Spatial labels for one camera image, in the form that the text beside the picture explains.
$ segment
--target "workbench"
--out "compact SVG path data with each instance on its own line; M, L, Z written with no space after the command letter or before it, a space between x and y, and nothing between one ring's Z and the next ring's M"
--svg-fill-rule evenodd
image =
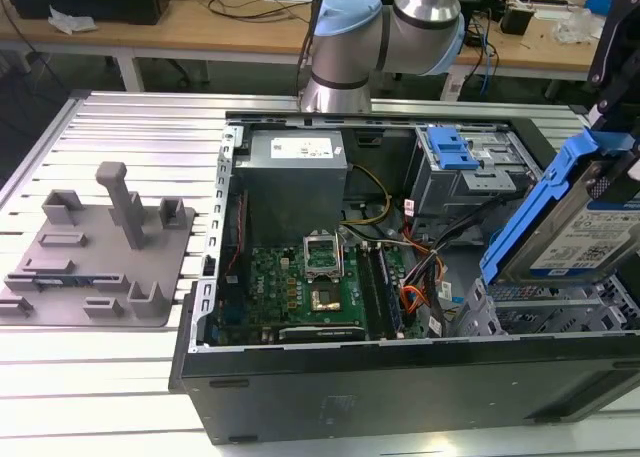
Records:
M248 1L225 0L229 5ZM72 36L57 31L44 20L20 19L13 8L10 12L20 30L41 52L114 57L129 92L144 91L136 61L141 57L292 65L297 62L307 29L302 20L247 23L214 15L207 10L206 4L206 0L172 0L158 25L98 22L99 30ZM230 11L258 13L278 7L279 4L274 2L258 2ZM291 12L308 20L308 6ZM527 33L515 36L502 34L494 23L489 40L500 54L496 75L586 80L597 41L559 44L551 36L554 24L533 18ZM4 15L0 18L0 49L17 53L29 50ZM478 60L478 52L478 49L463 48L449 71L442 100L458 99L464 77ZM484 73L485 65L480 66L478 74Z
M0 327L0 455L638 455L640 391L576 425L213 448L189 397L169 394L167 383L182 301L200 271L216 157L230 109L293 111L295 102L235 95L75 97L0 191L0 275L13 270L40 228L45 218L40 206L51 189L74 189L87 204L109 203L94 180L103 160L127 165L129 190L139 192L143 204L157 205L160 196L174 195L197 211L166 327ZM373 109L527 117L555 148L584 124L560 106L377 100ZM613 450L619 453L605 452Z

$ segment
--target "slotted aluminum surface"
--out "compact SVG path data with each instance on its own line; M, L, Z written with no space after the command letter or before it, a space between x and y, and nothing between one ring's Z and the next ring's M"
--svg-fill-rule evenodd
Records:
M212 447L189 398L167 392L167 378L181 302L200 270L227 109L286 111L295 103L288 97L94 93L67 105L19 169L22 179L0 192L3 274L39 229L49 190L73 188L83 202L107 203L93 181L102 160L124 161L129 188L145 203L173 194L198 212L165 328L0 329L0 455L640 455L640 392L572 426ZM567 108L551 106L377 101L374 110L530 117L556 148L581 128Z

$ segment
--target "green circuit board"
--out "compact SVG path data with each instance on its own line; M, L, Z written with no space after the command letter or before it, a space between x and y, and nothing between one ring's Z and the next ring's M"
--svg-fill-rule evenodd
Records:
M227 305L221 322L220 343L234 344L243 340L251 340L254 344L266 343L261 340L263 329L287 325L345 324L367 330L357 250L355 247L343 247L342 251L344 275L339 282L327 278L309 282L305 277L302 246L254 248L247 299L241 310ZM314 249L312 257L314 264L331 265L335 262L332 248ZM387 247L385 257L395 284L405 272L402 253L397 247ZM327 304L319 304L319 295L329 296L328 302L332 306L319 309ZM418 325L405 329L406 338L419 336Z
M331 263L332 256L316 251L318 262ZM288 258L288 268L282 268L281 259ZM365 327L366 318L358 282L358 269L345 249L344 276L337 285L340 293L340 310L317 311L312 309L311 294L317 284L309 283L304 275L302 247L277 249L256 248L251 263L251 303L248 313L258 322L282 322L292 324L351 323Z

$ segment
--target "floor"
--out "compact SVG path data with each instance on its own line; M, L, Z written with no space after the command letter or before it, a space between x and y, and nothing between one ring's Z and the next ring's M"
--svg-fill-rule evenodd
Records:
M118 68L102 57L43 55L67 89L123 90ZM39 56L28 56L28 75L2 69L0 77L0 186L29 152L65 101L66 92L46 71ZM149 92L202 92L254 95L290 95L294 68L288 65L213 62L210 82L204 82L201 62L181 62L192 78L185 87L181 75L165 60L142 59L140 66ZM308 75L302 75L304 82ZM373 97L437 100L445 76L403 76L391 90L372 89ZM548 104L544 91L548 81L494 77L485 96L480 95L484 76L474 76L460 100ZM593 93L585 84L565 83L554 103L589 107Z

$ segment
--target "motherboard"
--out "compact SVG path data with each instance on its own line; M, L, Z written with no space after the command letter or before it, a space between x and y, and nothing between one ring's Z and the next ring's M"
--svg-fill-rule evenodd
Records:
M342 276L309 278L313 268L340 260ZM303 246L255 247L243 297L227 299L214 330L219 345L396 338L408 329L400 315L398 282L404 277L398 247L319 247L305 261Z

